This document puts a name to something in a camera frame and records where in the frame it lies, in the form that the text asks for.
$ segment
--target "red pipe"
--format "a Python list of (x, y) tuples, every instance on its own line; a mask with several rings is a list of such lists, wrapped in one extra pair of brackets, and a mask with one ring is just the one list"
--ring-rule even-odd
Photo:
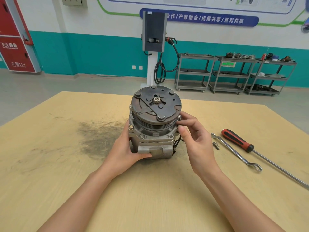
[(19, 5), (18, 5), (18, 3), (17, 3), (17, 0), (13, 0), (13, 1), (14, 1), (14, 3), (15, 3), (15, 6), (16, 6), (17, 11), (18, 11), (18, 14), (19, 14), (19, 16), (20, 16), (20, 18), (21, 18), (21, 21), (22, 21), (22, 23), (23, 23), (23, 26), (24, 26), (25, 31), (26, 31), (26, 33), (27, 33), (27, 36), (28, 36), (28, 38), (29, 38), (29, 40), (28, 40), (28, 39), (26, 39), (25, 36), (23, 35), (23, 41), (24, 41), (24, 43), (25, 43), (26, 45), (34, 45), (34, 44), (33, 44), (33, 41), (32, 41), (32, 38), (31, 38), (31, 36), (30, 36), (29, 30), (28, 30), (28, 28), (27, 28), (26, 22), (25, 22), (25, 20), (24, 20), (24, 18), (23, 18), (23, 15), (22, 15), (21, 11), (20, 11), (20, 8), (19, 8)]

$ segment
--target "auto part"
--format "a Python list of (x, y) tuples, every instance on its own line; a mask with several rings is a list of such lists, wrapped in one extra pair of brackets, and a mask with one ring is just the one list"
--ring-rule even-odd
[(151, 153), (150, 159), (172, 157), (180, 142), (175, 140), (180, 111), (181, 100), (169, 88), (153, 85), (135, 92), (129, 115), (133, 151)]

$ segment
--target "right hand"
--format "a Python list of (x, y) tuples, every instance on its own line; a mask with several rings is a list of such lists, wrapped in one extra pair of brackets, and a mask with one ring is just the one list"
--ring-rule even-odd
[(183, 111), (180, 115), (181, 120), (177, 121), (178, 131), (187, 146), (193, 171), (201, 178), (204, 174), (219, 169), (214, 158), (211, 134), (195, 117)]

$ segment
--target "hand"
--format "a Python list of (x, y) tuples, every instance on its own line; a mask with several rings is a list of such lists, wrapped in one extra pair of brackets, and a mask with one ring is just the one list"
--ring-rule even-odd
[(115, 141), (110, 153), (100, 168), (108, 171), (108, 174), (115, 178), (129, 169), (138, 160), (152, 157), (151, 154), (132, 153), (129, 140), (129, 120), (127, 120), (122, 133)]
[(214, 158), (211, 134), (195, 117), (183, 111), (180, 115), (178, 131), (186, 143), (192, 169), (201, 178), (205, 173), (219, 168)]

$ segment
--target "red screwdriver handle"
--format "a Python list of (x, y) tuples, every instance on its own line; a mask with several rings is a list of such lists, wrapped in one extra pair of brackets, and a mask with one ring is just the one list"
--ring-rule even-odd
[(238, 136), (236, 133), (229, 129), (222, 129), (221, 134), (237, 146), (240, 146), (242, 149), (244, 149), (246, 152), (251, 152), (254, 149), (254, 146), (252, 144), (247, 143), (245, 140), (243, 140), (240, 136)]

